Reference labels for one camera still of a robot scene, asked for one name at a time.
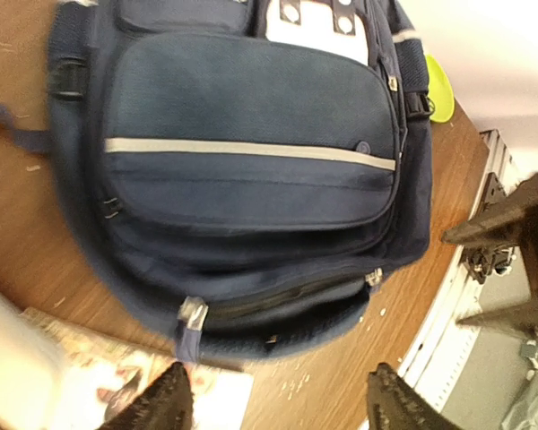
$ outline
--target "wooden table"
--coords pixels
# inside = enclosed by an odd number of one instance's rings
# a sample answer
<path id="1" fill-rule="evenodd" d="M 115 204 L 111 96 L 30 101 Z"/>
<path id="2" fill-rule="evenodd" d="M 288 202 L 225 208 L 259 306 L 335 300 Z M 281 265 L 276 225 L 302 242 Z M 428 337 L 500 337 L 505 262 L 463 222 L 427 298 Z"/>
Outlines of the wooden table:
<path id="1" fill-rule="evenodd" d="M 21 127 L 47 124 L 45 42 L 54 4 L 0 1 L 0 101 Z M 255 385 L 244 429 L 344 430 L 362 423 L 367 375 L 381 361 L 398 366 L 411 345 L 455 250 L 440 236 L 468 216 L 487 151 L 460 107 L 452 121 L 435 125 L 429 251 L 383 286 L 344 338 L 301 357 L 245 365 Z M 1 127 L 0 291 L 20 308 L 34 306 L 124 340 L 170 348 L 130 317 L 86 265 L 57 207 L 48 161 L 14 148 Z"/>

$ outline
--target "white patch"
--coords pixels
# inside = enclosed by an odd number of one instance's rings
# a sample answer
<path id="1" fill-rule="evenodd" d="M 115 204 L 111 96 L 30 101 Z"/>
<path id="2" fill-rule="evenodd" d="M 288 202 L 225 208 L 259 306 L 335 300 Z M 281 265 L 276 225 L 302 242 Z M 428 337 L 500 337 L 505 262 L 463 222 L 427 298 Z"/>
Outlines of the white patch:
<path id="1" fill-rule="evenodd" d="M 334 31 L 335 18 L 329 4 L 302 0 L 299 8 L 289 4 L 289 7 L 281 10 L 281 3 L 278 0 L 270 0 L 265 14 L 267 39 L 346 56 L 363 65 L 369 63 L 365 26 L 358 16 L 353 17 L 354 28 L 348 17 L 342 17 L 337 21 L 340 30 L 345 32 L 342 34 Z M 282 20 L 282 13 L 289 22 Z M 354 35 L 346 34 L 352 30 Z"/>
<path id="2" fill-rule="evenodd" d="M 58 3 L 77 3 L 81 4 L 82 6 L 97 6 L 98 1 L 97 0 L 58 0 Z"/>

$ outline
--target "navy blue backpack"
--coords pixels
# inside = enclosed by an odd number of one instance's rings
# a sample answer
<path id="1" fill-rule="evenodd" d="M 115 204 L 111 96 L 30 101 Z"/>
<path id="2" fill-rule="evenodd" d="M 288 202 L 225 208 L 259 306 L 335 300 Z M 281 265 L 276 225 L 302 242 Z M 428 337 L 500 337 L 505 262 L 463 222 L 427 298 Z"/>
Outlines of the navy blue backpack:
<path id="1" fill-rule="evenodd" d="M 427 249 L 428 83 L 395 0 L 82 0 L 48 41 L 50 130 L 14 137 L 179 358 L 281 357 Z"/>

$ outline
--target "green plate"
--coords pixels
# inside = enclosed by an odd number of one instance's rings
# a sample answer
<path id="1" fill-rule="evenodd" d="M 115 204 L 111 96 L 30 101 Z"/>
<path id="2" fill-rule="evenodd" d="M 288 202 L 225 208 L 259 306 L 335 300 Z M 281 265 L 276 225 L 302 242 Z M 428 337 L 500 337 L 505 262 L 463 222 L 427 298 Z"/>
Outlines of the green plate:
<path id="1" fill-rule="evenodd" d="M 429 99 L 434 103 L 434 113 L 430 120 L 445 123 L 455 113 L 455 94 L 450 86 L 447 74 L 438 61 L 431 55 L 425 55 L 429 68 Z"/>

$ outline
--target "backpack strap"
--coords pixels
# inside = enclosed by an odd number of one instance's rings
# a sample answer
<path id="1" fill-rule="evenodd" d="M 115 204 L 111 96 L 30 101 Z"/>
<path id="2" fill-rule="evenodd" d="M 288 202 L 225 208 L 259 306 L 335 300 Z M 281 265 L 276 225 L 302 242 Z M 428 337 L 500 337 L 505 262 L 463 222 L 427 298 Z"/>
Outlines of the backpack strap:
<path id="1" fill-rule="evenodd" d="M 396 0 L 380 0 L 393 35 L 396 56 L 403 80 L 404 109 L 407 121 L 426 120 L 434 112 L 428 98 L 429 72 L 421 36 L 414 29 L 403 7 Z"/>
<path id="2" fill-rule="evenodd" d="M 14 145 L 33 154 L 47 154 L 50 134 L 47 130 L 21 130 L 14 125 L 14 116 L 6 105 L 0 103 L 0 123 L 12 134 Z"/>
<path id="3" fill-rule="evenodd" d="M 48 37 L 48 74 L 68 58 L 85 62 L 96 6 L 77 2 L 59 4 Z"/>

